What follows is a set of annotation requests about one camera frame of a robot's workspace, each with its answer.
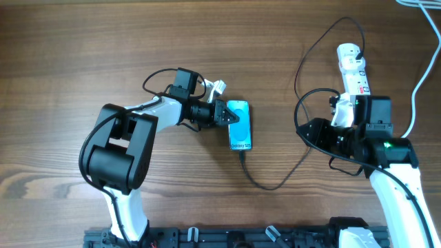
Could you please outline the blue Galaxy smartphone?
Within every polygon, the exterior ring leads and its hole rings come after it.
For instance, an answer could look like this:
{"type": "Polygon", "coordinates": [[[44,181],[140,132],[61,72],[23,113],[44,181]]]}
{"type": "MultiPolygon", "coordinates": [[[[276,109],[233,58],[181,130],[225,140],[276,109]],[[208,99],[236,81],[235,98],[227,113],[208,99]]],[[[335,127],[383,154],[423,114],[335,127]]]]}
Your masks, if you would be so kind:
{"type": "Polygon", "coordinates": [[[239,117],[239,122],[229,125],[230,149],[236,151],[252,149],[249,103],[232,100],[227,102],[227,106],[239,117]]]}

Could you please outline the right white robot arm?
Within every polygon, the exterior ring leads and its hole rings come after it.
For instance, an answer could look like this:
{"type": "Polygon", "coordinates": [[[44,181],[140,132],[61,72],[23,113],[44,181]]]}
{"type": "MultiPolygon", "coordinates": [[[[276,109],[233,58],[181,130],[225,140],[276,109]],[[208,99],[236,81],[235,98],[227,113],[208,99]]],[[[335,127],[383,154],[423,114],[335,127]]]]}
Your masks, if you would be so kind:
{"type": "Polygon", "coordinates": [[[296,132],[307,146],[361,166],[380,201],[394,247],[439,247],[416,152],[409,139],[393,136],[391,99],[357,96],[354,107],[354,127],[314,118],[296,124],[296,132]]]}

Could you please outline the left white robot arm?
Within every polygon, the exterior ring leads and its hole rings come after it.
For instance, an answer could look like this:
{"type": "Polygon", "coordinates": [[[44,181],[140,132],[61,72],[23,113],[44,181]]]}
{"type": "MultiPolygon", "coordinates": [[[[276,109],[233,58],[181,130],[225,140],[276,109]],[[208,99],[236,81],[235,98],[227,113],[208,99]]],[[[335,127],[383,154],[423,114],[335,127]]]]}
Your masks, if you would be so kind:
{"type": "Polygon", "coordinates": [[[239,117],[219,99],[225,91],[222,80],[214,82],[184,68],[174,69],[174,82],[151,101],[136,106],[102,107],[94,129],[79,153],[79,171],[87,184],[105,197],[112,224],[86,231],[84,247],[173,246],[171,231],[152,231],[143,211],[140,186],[150,166],[158,132],[175,125],[203,128],[224,127],[239,117]]]}

